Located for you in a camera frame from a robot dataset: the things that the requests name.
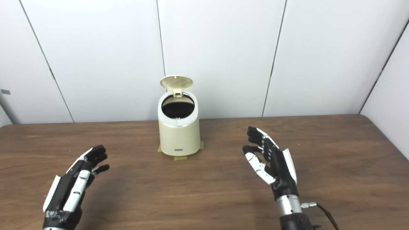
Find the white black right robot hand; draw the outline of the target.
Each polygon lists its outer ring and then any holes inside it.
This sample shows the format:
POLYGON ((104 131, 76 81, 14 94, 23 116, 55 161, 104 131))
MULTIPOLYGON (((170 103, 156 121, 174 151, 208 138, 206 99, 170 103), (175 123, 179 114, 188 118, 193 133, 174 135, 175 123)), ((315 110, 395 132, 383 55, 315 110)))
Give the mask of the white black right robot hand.
POLYGON ((280 150, 269 134, 257 127, 247 129, 248 141, 256 146, 243 147, 244 156, 256 174, 271 186, 274 199, 299 196, 297 175, 289 149, 280 150))

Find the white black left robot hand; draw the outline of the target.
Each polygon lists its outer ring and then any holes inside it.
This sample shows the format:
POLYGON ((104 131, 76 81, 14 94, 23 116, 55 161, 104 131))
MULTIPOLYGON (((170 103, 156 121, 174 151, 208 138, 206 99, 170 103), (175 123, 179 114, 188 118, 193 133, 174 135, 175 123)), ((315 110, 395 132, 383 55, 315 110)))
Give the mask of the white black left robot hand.
POLYGON ((74 230, 79 224, 86 189, 96 176, 109 170, 108 164, 98 166, 108 158, 103 145, 90 148, 79 156, 62 176, 56 175, 42 210, 44 230, 74 230))

